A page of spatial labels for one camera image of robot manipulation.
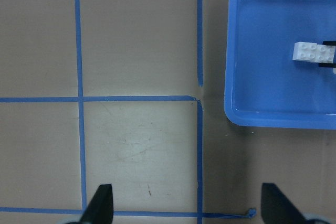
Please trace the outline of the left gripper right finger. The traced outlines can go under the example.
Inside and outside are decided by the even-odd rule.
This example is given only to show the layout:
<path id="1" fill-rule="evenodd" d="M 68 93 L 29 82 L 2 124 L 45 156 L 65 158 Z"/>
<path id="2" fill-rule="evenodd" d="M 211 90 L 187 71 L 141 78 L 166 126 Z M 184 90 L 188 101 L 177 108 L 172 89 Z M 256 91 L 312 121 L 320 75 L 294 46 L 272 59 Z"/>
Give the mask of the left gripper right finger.
<path id="1" fill-rule="evenodd" d="M 274 183 L 261 187 L 261 217 L 264 223 L 306 223 L 303 214 Z"/>

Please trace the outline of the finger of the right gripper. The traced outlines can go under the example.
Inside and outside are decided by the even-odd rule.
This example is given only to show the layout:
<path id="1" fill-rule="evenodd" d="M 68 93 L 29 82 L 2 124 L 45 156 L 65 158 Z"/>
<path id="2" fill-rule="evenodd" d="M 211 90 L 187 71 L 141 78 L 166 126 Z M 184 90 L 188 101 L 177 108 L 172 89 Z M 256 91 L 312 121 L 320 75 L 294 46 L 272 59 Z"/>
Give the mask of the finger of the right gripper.
<path id="1" fill-rule="evenodd" d="M 319 67 L 336 67 L 335 63 L 318 63 Z"/>
<path id="2" fill-rule="evenodd" d="M 322 43 L 323 45 L 336 45 L 336 41 L 325 40 Z"/>

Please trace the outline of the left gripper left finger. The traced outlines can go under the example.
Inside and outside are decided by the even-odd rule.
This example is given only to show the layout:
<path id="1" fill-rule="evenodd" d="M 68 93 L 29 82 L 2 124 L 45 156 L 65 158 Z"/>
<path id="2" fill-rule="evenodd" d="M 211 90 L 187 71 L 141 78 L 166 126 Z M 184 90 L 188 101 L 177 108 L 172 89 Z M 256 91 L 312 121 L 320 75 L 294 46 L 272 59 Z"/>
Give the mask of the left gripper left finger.
<path id="1" fill-rule="evenodd" d="M 111 184 L 102 184 L 96 190 L 79 223 L 110 224 L 113 222 L 113 191 Z"/>

